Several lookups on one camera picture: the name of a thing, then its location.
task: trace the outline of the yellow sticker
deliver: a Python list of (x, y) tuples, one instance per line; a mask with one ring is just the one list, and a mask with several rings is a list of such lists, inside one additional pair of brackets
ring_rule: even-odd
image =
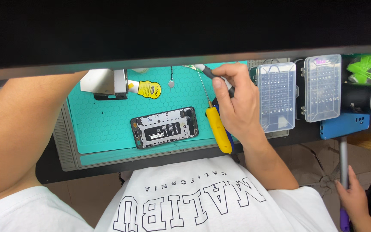
[(161, 94), (161, 86), (157, 82), (140, 81), (138, 85), (138, 94), (146, 98), (156, 99)]

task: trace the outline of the yellow screwdriver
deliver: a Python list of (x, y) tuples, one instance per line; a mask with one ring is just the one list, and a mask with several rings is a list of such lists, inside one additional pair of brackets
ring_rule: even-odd
[(206, 109), (206, 115), (210, 123), (211, 130), (213, 131), (214, 138), (216, 139), (217, 145), (220, 150), (224, 153), (230, 154), (233, 150), (233, 139), (231, 135), (223, 126), (220, 119), (219, 108), (214, 106), (210, 101), (209, 95), (207, 94), (206, 88), (204, 87), (203, 80), (201, 79), (200, 72), (197, 72), (200, 77), (201, 83), (203, 84), (204, 92), (206, 93), (207, 100), (209, 101), (209, 108)]

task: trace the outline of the teal silicone mat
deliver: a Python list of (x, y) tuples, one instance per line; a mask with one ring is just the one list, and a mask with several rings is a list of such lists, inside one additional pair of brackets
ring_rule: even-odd
[[(221, 64), (223, 63), (207, 64), (207, 66), (215, 68)], [(211, 80), (202, 73), (200, 75), (210, 99), (213, 100), (215, 95)], [(173, 66), (175, 86), (171, 92), (168, 86), (171, 78), (170, 67), (150, 68), (145, 74), (129, 69), (127, 76), (133, 81), (158, 82), (162, 87), (160, 97), (145, 98), (131, 92), (127, 94), (127, 100), (98, 101), (94, 99), (92, 93), (80, 91), (80, 84), (77, 84), (68, 96), (68, 107), (78, 152), (87, 154), (110, 151), (104, 152), (103, 156), (100, 154), (81, 156), (83, 165), (215, 143), (215, 140), (211, 140), (214, 136), (205, 117), (205, 110), (208, 107), (207, 98), (197, 71), (183, 66)], [(130, 119), (189, 106), (194, 107), (196, 111), (198, 136), (144, 150), (135, 148)]]

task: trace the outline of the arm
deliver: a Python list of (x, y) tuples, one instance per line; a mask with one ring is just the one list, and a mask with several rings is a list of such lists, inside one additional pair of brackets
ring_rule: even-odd
[(225, 82), (213, 79), (221, 121), (243, 145), (247, 169), (267, 190), (298, 188), (296, 179), (261, 128), (259, 92), (250, 80), (247, 66), (224, 64), (214, 69), (213, 74), (227, 78), (235, 87), (234, 98), (230, 99)]
[(336, 181), (341, 203), (346, 209), (356, 232), (371, 232), (371, 217), (368, 213), (366, 193), (357, 180), (352, 166), (349, 166), (349, 183), (350, 188), (345, 190), (342, 184)]
[(0, 91), (0, 199), (38, 186), (35, 164), (61, 105), (87, 71), (10, 79)]

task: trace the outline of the smartphone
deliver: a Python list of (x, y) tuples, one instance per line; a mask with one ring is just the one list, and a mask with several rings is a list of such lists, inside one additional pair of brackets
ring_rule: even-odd
[(137, 149), (198, 135), (197, 119), (193, 107), (133, 118), (130, 123)]

